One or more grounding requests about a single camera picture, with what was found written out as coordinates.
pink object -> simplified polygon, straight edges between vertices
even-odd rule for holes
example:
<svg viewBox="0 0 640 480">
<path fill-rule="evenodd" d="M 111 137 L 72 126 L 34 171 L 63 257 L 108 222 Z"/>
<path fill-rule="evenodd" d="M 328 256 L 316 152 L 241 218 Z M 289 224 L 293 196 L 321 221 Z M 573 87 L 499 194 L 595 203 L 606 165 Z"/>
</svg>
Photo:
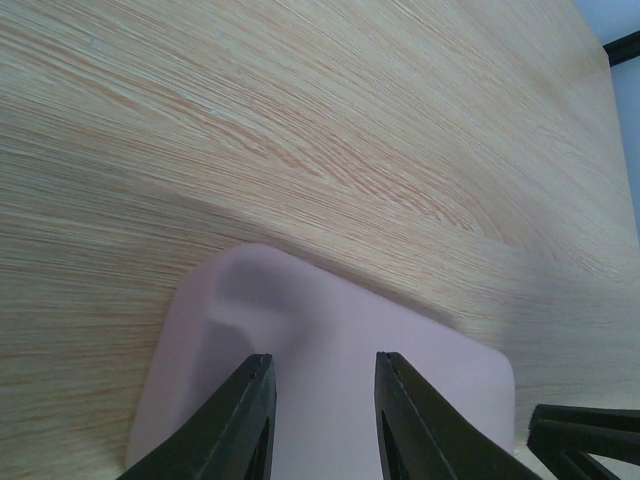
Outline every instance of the pink object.
<svg viewBox="0 0 640 480">
<path fill-rule="evenodd" d="M 264 245 L 209 258 L 180 284 L 138 406 L 126 465 L 175 432 L 251 353 L 276 368 L 272 478 L 381 479 L 375 354 L 397 351 L 478 430 L 513 451 L 506 357 Z"/>
</svg>

wooden table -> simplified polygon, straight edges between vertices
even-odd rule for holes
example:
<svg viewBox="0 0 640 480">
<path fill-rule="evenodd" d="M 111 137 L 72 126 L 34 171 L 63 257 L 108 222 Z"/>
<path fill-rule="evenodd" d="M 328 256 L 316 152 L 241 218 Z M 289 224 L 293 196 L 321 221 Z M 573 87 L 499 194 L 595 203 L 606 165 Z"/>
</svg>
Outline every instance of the wooden table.
<svg viewBox="0 0 640 480">
<path fill-rule="evenodd" d="M 0 21 L 3 476 L 118 475 L 176 285 L 242 242 L 505 352 L 520 441 L 540 402 L 639 406 L 614 95 L 570 0 L 9 0 Z"/>
</svg>

pink pad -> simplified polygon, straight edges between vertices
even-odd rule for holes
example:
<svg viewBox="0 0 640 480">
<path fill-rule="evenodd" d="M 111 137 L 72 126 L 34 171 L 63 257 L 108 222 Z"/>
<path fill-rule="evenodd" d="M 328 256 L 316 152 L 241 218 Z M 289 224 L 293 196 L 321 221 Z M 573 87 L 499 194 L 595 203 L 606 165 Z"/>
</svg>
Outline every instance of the pink pad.
<svg viewBox="0 0 640 480">
<path fill-rule="evenodd" d="M 175 432 L 251 353 L 274 357 L 272 478 L 381 479 L 378 351 L 397 351 L 474 425 L 513 451 L 506 357 L 264 245 L 191 271 L 173 299 L 138 406 L 130 467 Z"/>
</svg>

wood grain surface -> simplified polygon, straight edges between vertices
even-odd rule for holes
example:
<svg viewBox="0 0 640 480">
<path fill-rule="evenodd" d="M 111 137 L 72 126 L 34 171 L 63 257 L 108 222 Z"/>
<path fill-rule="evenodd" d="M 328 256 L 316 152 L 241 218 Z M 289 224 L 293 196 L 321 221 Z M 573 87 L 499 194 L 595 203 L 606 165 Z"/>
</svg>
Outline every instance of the wood grain surface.
<svg viewBox="0 0 640 480">
<path fill-rule="evenodd" d="M 2 478 L 117 476 L 176 285 L 243 242 L 505 352 L 528 463 L 535 404 L 638 407 L 614 96 L 570 0 L 0 8 Z"/>
</svg>

black frame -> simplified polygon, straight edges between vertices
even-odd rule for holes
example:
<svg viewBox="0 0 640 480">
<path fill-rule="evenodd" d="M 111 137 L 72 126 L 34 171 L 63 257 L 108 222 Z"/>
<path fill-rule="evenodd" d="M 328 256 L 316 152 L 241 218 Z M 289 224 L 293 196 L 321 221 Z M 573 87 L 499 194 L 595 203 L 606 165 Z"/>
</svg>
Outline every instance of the black frame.
<svg viewBox="0 0 640 480">
<path fill-rule="evenodd" d="M 609 55 L 609 66 L 619 65 L 640 55 L 640 30 L 608 43 L 604 51 Z"/>
<path fill-rule="evenodd" d="M 538 405 L 527 446 L 558 478 L 619 480 L 590 454 L 640 465 L 640 411 Z"/>
</svg>

